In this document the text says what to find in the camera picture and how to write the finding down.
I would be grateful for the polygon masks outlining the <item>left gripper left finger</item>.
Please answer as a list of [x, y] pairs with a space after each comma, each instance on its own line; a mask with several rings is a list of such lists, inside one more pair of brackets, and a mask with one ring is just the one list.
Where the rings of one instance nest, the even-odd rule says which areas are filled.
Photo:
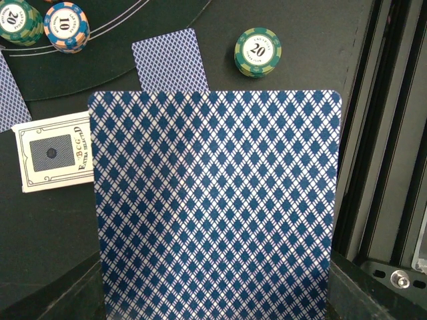
[[94, 253], [53, 284], [53, 298], [38, 319], [105, 319], [99, 253]]

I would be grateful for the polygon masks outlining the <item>blue chip stack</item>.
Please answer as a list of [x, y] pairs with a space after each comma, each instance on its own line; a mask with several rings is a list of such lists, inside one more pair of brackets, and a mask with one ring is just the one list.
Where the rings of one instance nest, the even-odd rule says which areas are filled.
[[52, 46], [62, 53], [80, 52], [90, 36], [86, 14], [72, 2], [52, 6], [45, 14], [43, 27]]

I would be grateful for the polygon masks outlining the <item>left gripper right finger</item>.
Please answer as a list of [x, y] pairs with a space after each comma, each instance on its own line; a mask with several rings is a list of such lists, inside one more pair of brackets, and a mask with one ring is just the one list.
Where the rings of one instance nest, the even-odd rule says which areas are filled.
[[336, 251], [332, 251], [327, 319], [399, 319], [399, 299]]

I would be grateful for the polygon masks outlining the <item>green poker chip stack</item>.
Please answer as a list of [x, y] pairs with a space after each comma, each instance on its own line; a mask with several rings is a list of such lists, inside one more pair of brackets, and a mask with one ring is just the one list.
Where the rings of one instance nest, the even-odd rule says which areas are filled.
[[262, 78], [271, 73], [282, 55], [278, 36], [264, 27], [244, 31], [234, 48], [234, 61], [245, 76]]

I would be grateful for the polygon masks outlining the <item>dealt card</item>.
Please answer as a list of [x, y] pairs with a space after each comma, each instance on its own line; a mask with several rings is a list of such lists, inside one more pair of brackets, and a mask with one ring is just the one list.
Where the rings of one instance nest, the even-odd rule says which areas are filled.
[[182, 29], [131, 45], [144, 91], [208, 91], [195, 30]]
[[0, 108], [1, 133], [10, 130], [16, 124], [32, 121], [31, 114], [3, 54], [1, 54]]

